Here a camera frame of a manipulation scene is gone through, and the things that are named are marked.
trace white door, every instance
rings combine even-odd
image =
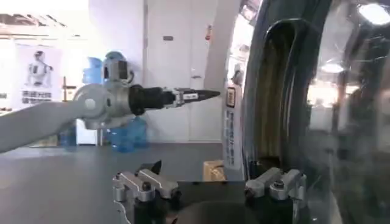
[[[190,87],[190,0],[148,0],[144,85]],[[148,111],[152,142],[188,142],[189,107]]]
[[[191,87],[204,88],[210,41],[208,28],[216,16],[218,0],[192,0],[191,11]],[[190,141],[219,142],[222,135],[222,101],[215,97],[190,105]]]
[[[148,0],[144,85],[204,88],[209,41],[218,0]],[[221,99],[148,111],[152,142],[221,140]]]

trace humanoid robot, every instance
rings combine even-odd
[[[29,74],[27,76],[27,86],[50,87],[51,72],[53,67],[44,62],[44,52],[34,53],[34,62],[29,64]]]

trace cardboard box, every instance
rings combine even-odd
[[[225,181],[222,160],[205,161],[203,163],[203,181]]]
[[[57,135],[55,135],[32,143],[29,147],[57,147],[58,145],[59,140]]]

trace white robotic arm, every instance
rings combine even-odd
[[[46,102],[0,116],[0,153],[55,135],[75,119],[88,129],[112,128],[128,122],[146,110],[181,107],[219,95],[216,91],[189,88],[143,88],[123,85],[120,66],[105,69],[105,85],[81,87],[70,102]]]

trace banner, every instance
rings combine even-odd
[[[0,40],[0,114],[11,109],[12,86],[14,81],[14,44]]]
[[[54,47],[16,45],[12,108],[61,101],[62,51]]]

